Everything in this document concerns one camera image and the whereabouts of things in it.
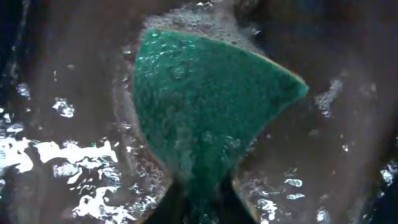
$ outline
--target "sponge edge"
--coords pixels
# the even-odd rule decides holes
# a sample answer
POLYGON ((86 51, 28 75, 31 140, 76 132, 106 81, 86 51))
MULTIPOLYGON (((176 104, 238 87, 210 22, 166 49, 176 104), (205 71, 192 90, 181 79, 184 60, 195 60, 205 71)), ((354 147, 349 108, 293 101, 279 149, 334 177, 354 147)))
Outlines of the sponge edge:
POLYGON ((142 36, 134 104, 153 153, 211 195, 250 142, 308 86, 275 62, 224 42, 174 30, 142 36))

